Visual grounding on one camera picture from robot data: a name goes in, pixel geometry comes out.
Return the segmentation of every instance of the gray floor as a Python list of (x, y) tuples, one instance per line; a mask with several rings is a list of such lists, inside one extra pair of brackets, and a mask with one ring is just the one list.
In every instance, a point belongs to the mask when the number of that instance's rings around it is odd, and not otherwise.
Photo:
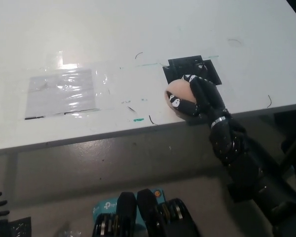
[[(258, 118), (241, 123), (273, 156), (282, 156), (283, 137), (275, 129)], [(167, 199), (186, 203), (205, 237), (270, 236), (254, 203), (231, 202), (228, 177), (208, 135), (206, 126), (180, 126), (0, 156), (0, 191), (9, 200), (9, 218), (31, 216), (35, 237), (58, 237), (64, 230), (89, 237), (98, 201), (121, 191), (162, 187)], [(251, 221), (245, 222), (248, 216)]]

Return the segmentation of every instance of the green ink mark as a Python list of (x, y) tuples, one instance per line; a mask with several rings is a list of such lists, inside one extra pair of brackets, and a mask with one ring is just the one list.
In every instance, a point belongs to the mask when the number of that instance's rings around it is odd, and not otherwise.
[(137, 67), (145, 67), (145, 66), (152, 66), (152, 65), (157, 65), (158, 63), (149, 63), (149, 64), (142, 64), (142, 65), (138, 65)]
[(144, 118), (137, 118), (137, 119), (134, 119), (134, 122), (140, 122), (140, 121), (143, 121)]

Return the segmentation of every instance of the table surface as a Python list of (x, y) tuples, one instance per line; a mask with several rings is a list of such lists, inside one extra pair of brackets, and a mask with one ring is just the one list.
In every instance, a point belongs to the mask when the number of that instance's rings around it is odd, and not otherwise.
[[(296, 108), (296, 15), (285, 0), (0, 1), (0, 153), (182, 122), (165, 102), (162, 65), (194, 55), (212, 60), (232, 114)], [(92, 71), (96, 111), (24, 120), (30, 78), (80, 68)]]

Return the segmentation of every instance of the brown egg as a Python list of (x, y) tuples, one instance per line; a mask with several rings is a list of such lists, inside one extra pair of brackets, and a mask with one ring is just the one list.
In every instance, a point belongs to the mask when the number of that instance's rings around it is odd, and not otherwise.
[[(182, 80), (182, 79), (178, 79), (178, 80), (174, 80), (173, 82), (171, 82), (166, 91), (171, 92), (173, 95), (177, 96), (180, 99), (184, 99), (184, 100), (188, 100), (191, 101), (193, 103), (196, 103), (196, 99), (189, 87), (189, 83), (186, 80)], [(179, 115), (180, 117), (182, 117), (182, 114), (179, 113), (177, 110), (175, 110), (172, 107), (172, 104), (170, 103), (169, 97), (167, 95), (167, 93), (164, 93), (165, 99), (167, 101), (168, 106), (173, 109), (177, 115)]]

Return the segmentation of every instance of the robotic arm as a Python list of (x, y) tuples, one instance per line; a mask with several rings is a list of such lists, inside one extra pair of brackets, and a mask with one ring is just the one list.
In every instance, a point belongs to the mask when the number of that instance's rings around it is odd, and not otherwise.
[(233, 200), (253, 199), (272, 224), (274, 236), (296, 237), (296, 192), (282, 179), (279, 165), (232, 118), (213, 83), (191, 75), (182, 79), (189, 82), (197, 104), (167, 92), (170, 102), (179, 100), (174, 107), (179, 112), (207, 116), (214, 153), (233, 180), (228, 186)]

